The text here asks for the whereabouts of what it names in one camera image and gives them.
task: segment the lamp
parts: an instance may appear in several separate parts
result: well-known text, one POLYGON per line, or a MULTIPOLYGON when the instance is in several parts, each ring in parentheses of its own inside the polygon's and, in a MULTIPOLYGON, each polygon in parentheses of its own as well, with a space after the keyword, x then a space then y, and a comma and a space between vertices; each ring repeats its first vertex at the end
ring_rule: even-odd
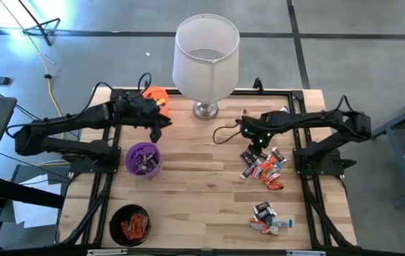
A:
POLYGON ((199 119, 214 118, 217 102, 236 88, 239 41, 237 28, 213 14, 192 16, 177 29, 172 79, 195 101, 193 112, 199 119))

